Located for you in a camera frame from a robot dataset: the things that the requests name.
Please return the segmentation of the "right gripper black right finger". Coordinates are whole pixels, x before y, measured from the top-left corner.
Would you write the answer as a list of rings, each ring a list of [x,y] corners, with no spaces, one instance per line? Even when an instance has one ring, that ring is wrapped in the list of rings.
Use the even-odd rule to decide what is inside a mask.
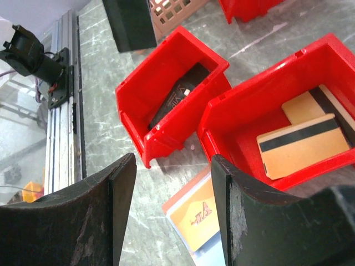
[[[279,191],[222,155],[211,160],[226,265],[353,265],[354,187],[307,198]]]

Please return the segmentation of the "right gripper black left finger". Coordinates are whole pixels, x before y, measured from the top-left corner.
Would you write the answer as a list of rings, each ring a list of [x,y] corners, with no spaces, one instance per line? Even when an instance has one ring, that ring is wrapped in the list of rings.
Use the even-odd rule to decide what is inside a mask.
[[[136,180],[128,153],[32,202],[1,207],[2,265],[118,265]]]

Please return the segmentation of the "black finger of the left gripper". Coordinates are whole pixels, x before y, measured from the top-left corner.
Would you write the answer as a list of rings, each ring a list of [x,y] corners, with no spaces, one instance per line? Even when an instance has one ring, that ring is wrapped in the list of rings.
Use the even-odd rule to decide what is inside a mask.
[[[147,0],[103,0],[102,3],[118,52],[157,46]]]

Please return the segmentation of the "gold VIP card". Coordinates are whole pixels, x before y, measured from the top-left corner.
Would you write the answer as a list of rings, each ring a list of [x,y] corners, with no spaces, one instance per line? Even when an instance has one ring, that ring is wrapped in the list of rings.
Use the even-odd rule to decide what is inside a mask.
[[[193,252],[213,237],[220,228],[211,178],[184,196],[169,217]]]

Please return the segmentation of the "brown leather card holder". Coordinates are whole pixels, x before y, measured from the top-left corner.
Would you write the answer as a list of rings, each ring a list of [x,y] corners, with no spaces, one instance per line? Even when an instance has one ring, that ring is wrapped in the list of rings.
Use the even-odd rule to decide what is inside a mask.
[[[225,265],[210,166],[167,200],[162,209],[195,265]]]

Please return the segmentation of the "gold cards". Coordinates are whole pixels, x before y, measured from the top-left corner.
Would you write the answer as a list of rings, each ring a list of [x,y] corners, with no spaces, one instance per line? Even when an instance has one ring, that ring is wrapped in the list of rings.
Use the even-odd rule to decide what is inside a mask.
[[[265,174],[287,177],[354,147],[354,118],[319,85],[285,103],[289,126],[257,137]]]

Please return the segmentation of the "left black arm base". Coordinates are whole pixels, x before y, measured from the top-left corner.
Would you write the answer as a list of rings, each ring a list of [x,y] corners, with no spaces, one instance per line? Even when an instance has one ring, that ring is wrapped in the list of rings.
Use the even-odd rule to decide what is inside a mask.
[[[30,31],[11,22],[1,23],[1,60],[22,76],[32,75],[49,85],[48,108],[69,101],[74,90],[74,66],[69,49],[48,56],[44,45]]]

